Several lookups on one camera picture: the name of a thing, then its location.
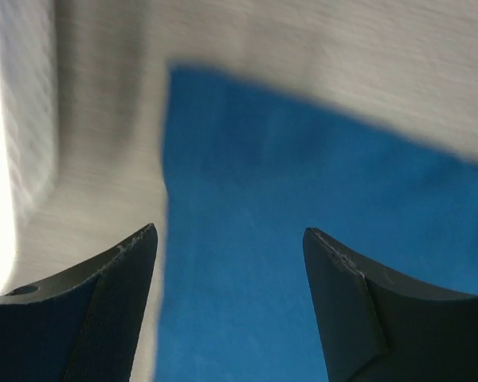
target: black plastic part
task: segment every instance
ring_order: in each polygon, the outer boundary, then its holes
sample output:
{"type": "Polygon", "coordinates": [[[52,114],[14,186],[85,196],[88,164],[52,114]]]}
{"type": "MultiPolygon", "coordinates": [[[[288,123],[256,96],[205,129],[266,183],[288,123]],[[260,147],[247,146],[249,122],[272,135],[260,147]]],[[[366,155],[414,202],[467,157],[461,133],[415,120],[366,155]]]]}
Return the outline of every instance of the black plastic part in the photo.
{"type": "Polygon", "coordinates": [[[157,240],[149,224],[96,257],[0,296],[0,381],[128,381],[157,240]]]}
{"type": "Polygon", "coordinates": [[[316,228],[304,258],[330,382],[478,381],[478,296],[410,278],[316,228]]]}

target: blue cloth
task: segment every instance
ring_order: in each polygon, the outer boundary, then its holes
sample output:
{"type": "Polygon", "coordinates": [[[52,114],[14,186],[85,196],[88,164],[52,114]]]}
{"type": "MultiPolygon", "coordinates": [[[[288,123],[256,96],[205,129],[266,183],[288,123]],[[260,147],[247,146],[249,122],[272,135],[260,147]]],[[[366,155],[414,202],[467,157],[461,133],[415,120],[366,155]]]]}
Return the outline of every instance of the blue cloth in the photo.
{"type": "Polygon", "coordinates": [[[157,382],[327,380],[306,227],[478,294],[478,166],[451,155],[181,66],[170,76],[163,168],[157,382]]]}

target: blue towel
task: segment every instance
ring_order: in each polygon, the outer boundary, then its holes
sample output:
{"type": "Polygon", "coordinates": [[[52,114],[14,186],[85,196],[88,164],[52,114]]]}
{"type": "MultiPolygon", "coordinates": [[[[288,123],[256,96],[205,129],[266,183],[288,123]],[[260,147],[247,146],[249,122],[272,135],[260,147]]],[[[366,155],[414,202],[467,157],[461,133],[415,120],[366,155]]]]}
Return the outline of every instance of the blue towel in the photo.
{"type": "Polygon", "coordinates": [[[315,226],[478,294],[478,166],[205,68],[170,74],[157,382],[323,382],[315,226]]]}

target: blue fabric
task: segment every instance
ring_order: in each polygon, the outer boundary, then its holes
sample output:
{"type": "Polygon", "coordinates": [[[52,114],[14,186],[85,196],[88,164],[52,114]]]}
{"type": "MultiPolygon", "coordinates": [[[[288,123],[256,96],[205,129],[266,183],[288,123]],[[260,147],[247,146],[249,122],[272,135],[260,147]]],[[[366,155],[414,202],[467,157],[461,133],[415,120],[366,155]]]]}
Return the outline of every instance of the blue fabric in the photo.
{"type": "Polygon", "coordinates": [[[451,155],[220,72],[177,67],[163,168],[157,382],[327,380],[306,227],[478,294],[478,166],[451,155]]]}

